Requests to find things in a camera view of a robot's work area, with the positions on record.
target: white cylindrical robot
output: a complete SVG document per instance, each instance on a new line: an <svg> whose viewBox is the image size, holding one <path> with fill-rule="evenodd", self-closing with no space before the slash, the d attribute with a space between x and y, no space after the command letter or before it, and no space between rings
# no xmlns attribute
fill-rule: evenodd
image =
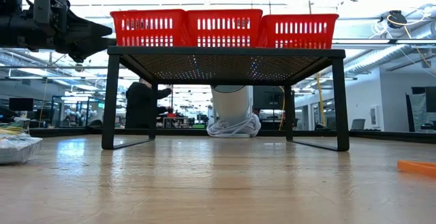
<svg viewBox="0 0 436 224"><path fill-rule="evenodd" d="M212 87L213 109L219 120L207 127L208 134L220 138L248 138L258 134L259 118L250 110L248 86Z"/></svg>

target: black metal table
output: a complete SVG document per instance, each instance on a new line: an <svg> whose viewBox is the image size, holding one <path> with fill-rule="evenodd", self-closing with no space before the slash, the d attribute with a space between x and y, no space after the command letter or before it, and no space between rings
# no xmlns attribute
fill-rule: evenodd
<svg viewBox="0 0 436 224"><path fill-rule="evenodd" d="M196 47L122 47L108 49L108 79L102 132L102 148L113 150L156 137L158 84L271 85L285 88L286 140L329 150L347 151L349 131L344 50L305 50L276 48L196 48ZM149 139L143 142L114 145L116 93L119 67L124 65L152 84L152 112ZM332 66L337 147L294 140L292 121L295 117L291 85Z"/></svg>

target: black jacket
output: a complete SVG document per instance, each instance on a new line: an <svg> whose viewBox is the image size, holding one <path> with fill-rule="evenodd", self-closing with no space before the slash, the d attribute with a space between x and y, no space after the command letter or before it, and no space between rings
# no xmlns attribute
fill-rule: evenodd
<svg viewBox="0 0 436 224"><path fill-rule="evenodd" d="M151 96L152 90L145 84L134 82L126 92L127 112L125 115L125 127L128 129L145 129L149 127L149 120L152 118ZM171 94L171 89L164 89L157 92L157 98L162 99ZM158 108L158 114L166 112L166 108Z"/></svg>

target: plastic basket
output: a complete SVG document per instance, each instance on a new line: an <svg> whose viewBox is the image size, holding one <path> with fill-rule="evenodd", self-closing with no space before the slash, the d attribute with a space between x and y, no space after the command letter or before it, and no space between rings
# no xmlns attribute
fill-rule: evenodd
<svg viewBox="0 0 436 224"><path fill-rule="evenodd" d="M189 10L191 42L198 47L255 47L262 10Z"/></svg>
<svg viewBox="0 0 436 224"><path fill-rule="evenodd" d="M257 46L330 49L338 17L337 14L264 16Z"/></svg>
<svg viewBox="0 0 436 224"><path fill-rule="evenodd" d="M118 46L190 46L184 10L111 12Z"/></svg>

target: orange object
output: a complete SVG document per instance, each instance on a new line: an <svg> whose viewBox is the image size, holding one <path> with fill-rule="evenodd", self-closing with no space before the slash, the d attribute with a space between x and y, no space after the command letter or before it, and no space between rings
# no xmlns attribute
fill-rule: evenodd
<svg viewBox="0 0 436 224"><path fill-rule="evenodd" d="M264 16L258 47L330 49L338 17L337 14Z"/></svg>
<svg viewBox="0 0 436 224"><path fill-rule="evenodd" d="M118 46L191 46L185 10L111 12Z"/></svg>
<svg viewBox="0 0 436 224"><path fill-rule="evenodd" d="M436 177L436 163L398 160L396 167L404 172Z"/></svg>
<svg viewBox="0 0 436 224"><path fill-rule="evenodd" d="M262 10L189 10L197 47L256 47Z"/></svg>

